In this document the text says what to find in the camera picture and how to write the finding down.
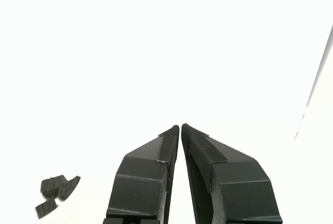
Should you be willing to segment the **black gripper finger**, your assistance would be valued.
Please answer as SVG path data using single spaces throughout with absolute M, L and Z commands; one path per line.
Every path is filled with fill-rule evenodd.
M 181 138 L 196 223 L 283 223 L 256 159 L 188 124 Z
M 180 128 L 126 154 L 114 178 L 107 223 L 168 223 Z

